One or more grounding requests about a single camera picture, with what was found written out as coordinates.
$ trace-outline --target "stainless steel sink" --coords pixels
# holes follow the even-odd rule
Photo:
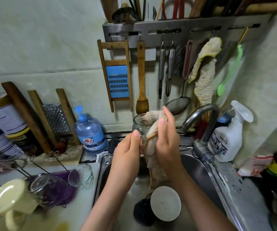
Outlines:
[[[202,161],[196,159],[192,155],[192,148],[188,147],[180,151],[181,161],[188,174],[194,179],[199,187],[208,195],[208,197],[215,203],[215,205],[226,214],[226,210],[229,207],[228,203],[224,203],[226,210],[223,206],[225,202],[225,196],[221,192],[220,186],[215,180],[215,171],[210,168],[209,165],[204,165]],[[111,160],[113,155],[102,155],[98,162],[100,162],[100,174],[97,182],[97,189],[94,198],[94,203],[97,201],[101,194],[106,180],[108,178],[111,166]],[[148,194],[152,193],[149,190],[150,176],[145,159],[141,155],[140,168],[138,176],[133,183],[129,193],[127,194],[125,201],[121,207],[117,221],[113,227],[114,231],[144,231],[144,230],[197,230],[191,215],[188,213],[186,206],[183,204],[182,211],[179,217],[171,222],[164,222],[157,220],[151,227],[146,227],[139,224],[133,217],[134,205],[141,199],[144,199]]]

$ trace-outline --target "blue cap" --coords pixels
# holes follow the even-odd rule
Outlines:
[[[79,121],[80,122],[84,122],[87,120],[87,115],[86,113],[82,113],[83,112],[83,106],[82,105],[78,105],[75,107],[75,112],[77,114],[79,114]]]
[[[230,116],[228,113],[224,113],[217,121],[220,123],[228,123],[232,119],[232,116]]]

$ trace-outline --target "spray nozzle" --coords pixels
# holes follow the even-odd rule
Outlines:
[[[75,112],[77,114],[79,114],[79,121],[80,122],[84,122],[87,120],[87,115],[85,113],[82,113],[83,112],[83,106],[82,105],[78,105],[75,107]]]
[[[253,113],[243,104],[239,103],[236,100],[231,102],[233,109],[236,112],[236,116],[233,118],[234,121],[242,123],[244,120],[247,122],[252,122],[254,120]]]

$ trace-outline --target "dish soap bottle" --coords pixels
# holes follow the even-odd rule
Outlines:
[[[79,120],[74,124],[73,130],[78,135],[83,147],[93,155],[105,151],[107,141],[104,138],[101,123],[98,119],[88,117],[87,114],[82,113],[82,105],[76,106],[75,112],[79,114]]]
[[[218,127],[214,130],[208,140],[208,148],[216,155],[220,162],[229,162],[234,159],[242,145],[242,124],[243,121],[252,122],[254,120],[251,110],[238,101],[231,102],[236,112],[228,127]]]

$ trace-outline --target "light green plastic spoon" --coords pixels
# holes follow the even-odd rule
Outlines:
[[[225,92],[225,83],[229,80],[229,78],[231,76],[233,76],[233,74],[235,73],[237,67],[239,66],[240,62],[241,62],[241,58],[242,58],[242,54],[243,54],[243,48],[242,45],[238,45],[237,46],[237,51],[238,51],[238,55],[236,58],[235,63],[233,64],[232,68],[230,69],[228,76],[225,78],[225,80],[218,86],[217,89],[217,95],[218,97],[223,96],[224,92]]]

